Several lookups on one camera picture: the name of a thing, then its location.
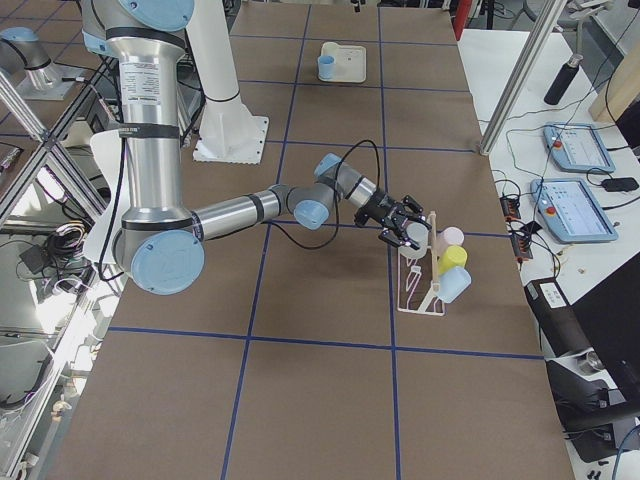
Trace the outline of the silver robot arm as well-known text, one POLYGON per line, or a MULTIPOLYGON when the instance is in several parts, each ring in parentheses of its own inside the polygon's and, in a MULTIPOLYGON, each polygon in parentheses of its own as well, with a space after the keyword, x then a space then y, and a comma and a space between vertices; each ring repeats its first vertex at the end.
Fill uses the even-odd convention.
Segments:
POLYGON ((277 184, 198 210, 182 199, 179 60, 190 55, 202 92, 195 158, 258 163, 268 119, 241 99, 224 6, 219 1, 85 1, 86 48, 116 59, 120 150, 111 203, 97 225, 100 262, 113 263, 141 289, 171 295, 191 286, 205 264, 204 244, 290 214, 315 230, 336 217, 341 201, 355 222, 377 222, 381 239, 417 249, 408 227, 424 223, 411 197, 393 199, 344 157, 325 156, 309 187, 277 184))

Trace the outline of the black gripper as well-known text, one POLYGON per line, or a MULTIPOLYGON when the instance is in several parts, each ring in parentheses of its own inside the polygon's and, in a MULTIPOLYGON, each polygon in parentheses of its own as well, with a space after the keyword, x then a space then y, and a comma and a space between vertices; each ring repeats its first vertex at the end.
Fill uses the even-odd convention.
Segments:
POLYGON ((369 220, 373 220, 383 227, 378 235, 383 242, 395 248, 419 249, 419 242, 410 237, 404 224, 408 220, 425 220, 423 212, 423 207, 411 195, 398 201, 386 191, 377 189, 356 211, 354 223, 364 227, 369 220))

